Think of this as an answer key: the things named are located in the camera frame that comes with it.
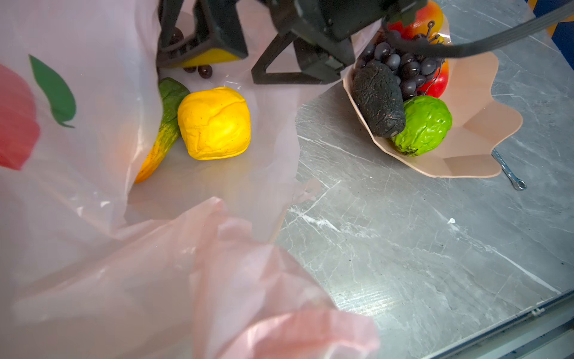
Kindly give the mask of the orange green papaya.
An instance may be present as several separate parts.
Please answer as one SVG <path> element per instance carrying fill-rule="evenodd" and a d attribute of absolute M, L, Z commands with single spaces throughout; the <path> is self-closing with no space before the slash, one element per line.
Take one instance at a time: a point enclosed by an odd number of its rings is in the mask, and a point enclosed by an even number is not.
<path fill-rule="evenodd" d="M 135 183 L 147 180 L 155 172 L 181 136 L 178 124 L 178 109 L 184 98 L 190 94 L 190 91 L 185 85 L 172 78 L 162 79 L 158 84 L 158 89 L 163 106 L 161 124 L 155 143 L 142 164 Z"/>

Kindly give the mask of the pink plastic bag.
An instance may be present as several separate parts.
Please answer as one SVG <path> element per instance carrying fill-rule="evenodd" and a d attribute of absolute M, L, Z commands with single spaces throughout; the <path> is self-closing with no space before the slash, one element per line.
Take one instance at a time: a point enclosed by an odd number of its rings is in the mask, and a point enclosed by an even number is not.
<path fill-rule="evenodd" d="M 252 141 L 201 162 L 178 143 L 142 183 L 162 104 L 156 1 L 1 3 L 3 358 L 374 358 L 373 319 L 341 311 L 274 242 L 296 179 L 298 109 L 320 85 L 255 85 L 274 38 L 241 1 L 250 55 L 190 91 L 248 102 Z"/>

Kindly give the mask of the dark purple grape bunch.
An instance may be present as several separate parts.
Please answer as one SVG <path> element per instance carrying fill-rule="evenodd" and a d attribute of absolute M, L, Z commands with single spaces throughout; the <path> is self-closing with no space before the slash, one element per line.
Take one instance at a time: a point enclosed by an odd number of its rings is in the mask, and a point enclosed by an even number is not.
<path fill-rule="evenodd" d="M 446 59 L 429 58 L 396 49 L 389 43 L 390 35 L 397 37 L 400 34 L 381 28 L 359 56 L 355 68 L 358 70 L 370 61 L 379 61 L 387 65 L 395 75 L 403 100 L 422 96 L 418 95 L 418 90 L 433 79 Z"/>

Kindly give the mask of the red yellow mango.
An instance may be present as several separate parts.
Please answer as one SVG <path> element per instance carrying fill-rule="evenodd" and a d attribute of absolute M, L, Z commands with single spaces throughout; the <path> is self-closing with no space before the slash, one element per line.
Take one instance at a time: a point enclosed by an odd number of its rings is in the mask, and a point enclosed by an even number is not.
<path fill-rule="evenodd" d="M 444 20 L 440 6 L 434 1 L 428 1 L 425 7 L 417 11 L 413 23 L 409 25 L 403 25 L 401 22 L 388 23 L 387 28 L 390 31 L 397 31 L 403 40 L 425 37 L 431 43 L 444 43 L 445 37 L 440 34 Z"/>

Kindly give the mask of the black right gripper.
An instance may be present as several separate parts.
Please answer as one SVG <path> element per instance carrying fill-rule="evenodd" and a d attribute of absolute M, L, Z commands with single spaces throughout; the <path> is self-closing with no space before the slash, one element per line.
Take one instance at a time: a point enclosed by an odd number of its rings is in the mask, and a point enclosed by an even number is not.
<path fill-rule="evenodd" d="M 199 67 L 239 61 L 248 47 L 236 1 L 196 1 L 194 31 L 171 43 L 182 1 L 160 1 L 156 66 Z M 327 85 L 353 63 L 351 36 L 379 20 L 410 24 L 426 1 L 265 1 L 278 35 L 251 70 L 257 85 Z M 269 73 L 290 45 L 300 72 Z"/>

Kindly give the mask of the green lime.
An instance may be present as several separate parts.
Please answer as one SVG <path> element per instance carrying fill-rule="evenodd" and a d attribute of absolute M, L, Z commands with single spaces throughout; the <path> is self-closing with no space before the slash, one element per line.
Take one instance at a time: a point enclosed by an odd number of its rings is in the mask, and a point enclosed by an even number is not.
<path fill-rule="evenodd" d="M 394 148 L 405 156 L 421 156 L 436 149 L 452 128 L 448 106 L 430 96 L 413 97 L 404 103 L 405 129 L 392 138 Z"/>

